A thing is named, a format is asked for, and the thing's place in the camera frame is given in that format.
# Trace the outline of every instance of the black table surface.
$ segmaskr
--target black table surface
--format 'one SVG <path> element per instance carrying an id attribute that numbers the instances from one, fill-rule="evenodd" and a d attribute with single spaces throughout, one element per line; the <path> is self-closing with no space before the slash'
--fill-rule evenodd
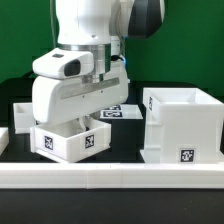
<path id="1" fill-rule="evenodd" d="M 31 102 L 32 84 L 33 79 L 25 78 L 9 79 L 0 84 L 0 126 L 9 127 L 10 137 L 0 162 L 52 162 L 30 153 L 29 135 L 14 133 L 12 104 Z M 132 82 L 127 103 L 138 104 L 144 116 L 141 104 L 143 87 L 195 86 L 188 83 Z M 111 148 L 80 162 L 142 163 L 139 149 L 144 144 L 144 119 L 110 122 Z M 2 224 L 223 224 L 223 208 L 222 189 L 0 190 Z"/>

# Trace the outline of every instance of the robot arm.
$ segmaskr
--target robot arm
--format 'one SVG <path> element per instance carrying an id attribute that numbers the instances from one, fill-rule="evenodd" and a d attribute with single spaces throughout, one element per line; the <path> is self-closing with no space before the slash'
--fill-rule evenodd
<path id="1" fill-rule="evenodd" d="M 58 48 L 33 63 L 35 119 L 59 124 L 125 102 L 127 74 L 111 62 L 111 36 L 149 37 L 163 0 L 56 0 L 56 12 Z"/>

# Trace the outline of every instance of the white plastic box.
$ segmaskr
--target white plastic box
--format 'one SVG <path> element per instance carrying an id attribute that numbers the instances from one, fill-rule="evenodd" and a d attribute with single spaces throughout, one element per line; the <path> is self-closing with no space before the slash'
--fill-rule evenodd
<path id="1" fill-rule="evenodd" d="M 3 153 L 8 144 L 9 144 L 8 128 L 0 128 L 0 155 Z"/>
<path id="2" fill-rule="evenodd" d="M 88 131 L 77 120 L 31 128 L 31 151 L 57 162 L 77 162 L 110 147 L 111 125 L 85 117 Z"/>
<path id="3" fill-rule="evenodd" d="M 224 105 L 197 88 L 145 88 L 147 163 L 217 163 Z"/>
<path id="4" fill-rule="evenodd" d="M 14 103 L 13 110 L 15 133 L 30 133 L 30 128 L 36 125 L 32 103 Z"/>

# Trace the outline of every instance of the green wall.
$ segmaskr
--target green wall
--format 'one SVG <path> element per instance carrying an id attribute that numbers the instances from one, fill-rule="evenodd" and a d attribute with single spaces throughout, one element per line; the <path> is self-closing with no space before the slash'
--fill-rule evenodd
<path id="1" fill-rule="evenodd" d="M 0 82 L 20 77 L 52 48 L 48 0 L 0 0 Z"/>
<path id="2" fill-rule="evenodd" d="M 0 82 L 52 48 L 49 0 L 0 1 Z M 131 80 L 191 82 L 224 96 L 224 1 L 166 0 L 163 27 L 127 40 Z"/>

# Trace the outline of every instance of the black cable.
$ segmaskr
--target black cable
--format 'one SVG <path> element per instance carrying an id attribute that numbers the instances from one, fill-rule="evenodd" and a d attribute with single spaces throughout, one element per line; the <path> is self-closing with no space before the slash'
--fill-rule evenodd
<path id="1" fill-rule="evenodd" d="M 31 71 L 25 73 L 21 78 L 23 78 L 23 79 L 28 79 L 32 74 L 33 74 L 33 70 L 31 70 Z"/>
<path id="2" fill-rule="evenodd" d="M 111 61 L 118 61 L 118 60 L 124 61 L 124 59 L 121 58 L 119 55 L 112 55 L 111 56 Z"/>

